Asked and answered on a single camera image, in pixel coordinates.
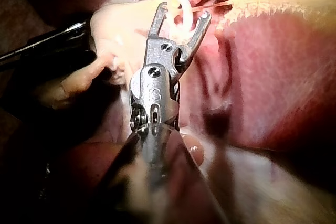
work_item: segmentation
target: metal screw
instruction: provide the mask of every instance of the metal screw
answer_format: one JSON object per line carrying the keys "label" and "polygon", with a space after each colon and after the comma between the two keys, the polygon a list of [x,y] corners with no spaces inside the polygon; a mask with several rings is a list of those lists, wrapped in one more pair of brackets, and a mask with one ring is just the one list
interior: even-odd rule
{"label": "metal screw", "polygon": [[148,70],[148,75],[152,78],[156,78],[160,76],[160,70],[159,68],[153,67]]}
{"label": "metal screw", "polygon": [[141,127],[143,124],[146,124],[148,121],[146,112],[144,109],[135,109],[131,115],[131,129],[137,130],[139,127]]}
{"label": "metal screw", "polygon": [[161,50],[164,52],[170,52],[171,50],[173,50],[173,46],[169,43],[165,43],[161,45]]}

